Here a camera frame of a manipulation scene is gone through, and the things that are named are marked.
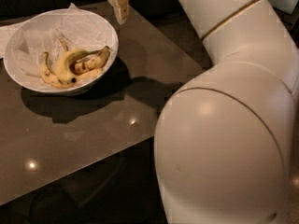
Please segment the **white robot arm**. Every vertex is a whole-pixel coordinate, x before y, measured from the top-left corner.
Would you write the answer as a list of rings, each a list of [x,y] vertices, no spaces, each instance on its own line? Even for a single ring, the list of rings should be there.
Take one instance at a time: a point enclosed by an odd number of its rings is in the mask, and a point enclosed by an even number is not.
[[[268,0],[179,2],[213,65],[156,125],[167,222],[287,224],[297,47]]]

